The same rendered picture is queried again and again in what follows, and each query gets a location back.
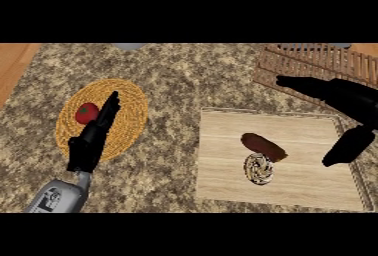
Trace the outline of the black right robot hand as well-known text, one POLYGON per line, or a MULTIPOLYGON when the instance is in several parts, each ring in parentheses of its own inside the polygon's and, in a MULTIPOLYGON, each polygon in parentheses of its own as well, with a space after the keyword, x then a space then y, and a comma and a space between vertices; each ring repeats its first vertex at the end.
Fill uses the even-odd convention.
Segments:
POLYGON ((351 163, 375 139, 378 131, 378 90, 344 79, 279 75, 276 84, 318 99, 345 114, 358 125, 348 129, 321 159, 324 167, 351 163))

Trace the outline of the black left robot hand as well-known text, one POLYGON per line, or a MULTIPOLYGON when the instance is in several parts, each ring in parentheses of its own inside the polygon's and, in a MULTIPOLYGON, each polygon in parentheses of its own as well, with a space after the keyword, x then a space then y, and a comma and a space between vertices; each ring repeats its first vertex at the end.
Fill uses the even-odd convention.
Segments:
POLYGON ((101 106, 97 118, 88 122, 78 137, 67 140, 69 161, 66 170, 91 173, 100 160, 106 135, 119 111, 118 92, 113 91, 101 106))

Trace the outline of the brown sweet potato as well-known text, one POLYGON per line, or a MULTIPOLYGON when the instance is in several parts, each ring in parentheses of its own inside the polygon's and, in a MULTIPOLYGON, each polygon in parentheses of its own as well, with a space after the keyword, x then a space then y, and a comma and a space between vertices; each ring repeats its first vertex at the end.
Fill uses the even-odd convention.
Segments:
POLYGON ((282 147, 255 133, 245 133, 240 142, 252 152, 264 154, 271 162, 279 162, 287 157, 282 147))

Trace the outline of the pale wooden tray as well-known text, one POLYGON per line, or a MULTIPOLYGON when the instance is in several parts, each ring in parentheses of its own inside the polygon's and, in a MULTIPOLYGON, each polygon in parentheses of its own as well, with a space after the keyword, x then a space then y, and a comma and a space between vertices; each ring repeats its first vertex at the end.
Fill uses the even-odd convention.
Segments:
POLYGON ((202 199, 330 210, 370 211, 372 199, 355 163, 326 167, 321 159, 344 129, 335 115, 248 109, 200 110, 196 196, 202 199), (243 163, 252 151, 240 137, 253 133, 286 152, 271 165, 271 181, 253 184, 243 163))

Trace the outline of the red tomato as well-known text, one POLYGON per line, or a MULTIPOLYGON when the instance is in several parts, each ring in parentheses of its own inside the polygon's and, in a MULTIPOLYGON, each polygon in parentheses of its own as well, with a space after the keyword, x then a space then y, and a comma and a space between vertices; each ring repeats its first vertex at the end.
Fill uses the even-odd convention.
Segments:
POLYGON ((97 118, 98 108, 94 103, 84 103, 75 112, 75 121, 79 124, 87 124, 97 118))

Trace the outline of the round woven yellow placemat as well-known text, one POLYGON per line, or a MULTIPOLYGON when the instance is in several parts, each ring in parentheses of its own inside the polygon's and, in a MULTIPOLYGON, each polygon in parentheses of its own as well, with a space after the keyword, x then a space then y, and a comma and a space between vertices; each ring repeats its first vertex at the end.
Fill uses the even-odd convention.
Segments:
POLYGON ((119 111, 107 132, 100 161, 121 155, 135 142, 147 120, 147 98, 140 87, 128 80, 101 79, 87 84, 66 101, 56 121, 56 144, 64 156, 69 156, 67 140, 78 136, 84 124, 75 121, 75 112, 84 103, 97 107, 118 92, 119 111))

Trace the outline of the patterned cream brown disc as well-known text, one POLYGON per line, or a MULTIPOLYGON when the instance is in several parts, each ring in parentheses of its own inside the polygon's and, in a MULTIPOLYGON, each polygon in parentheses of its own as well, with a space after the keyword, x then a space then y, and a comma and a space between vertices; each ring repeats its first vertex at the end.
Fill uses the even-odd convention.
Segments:
POLYGON ((273 179, 273 162, 261 153, 252 153, 243 161, 246 179, 255 185, 265 185, 273 179))

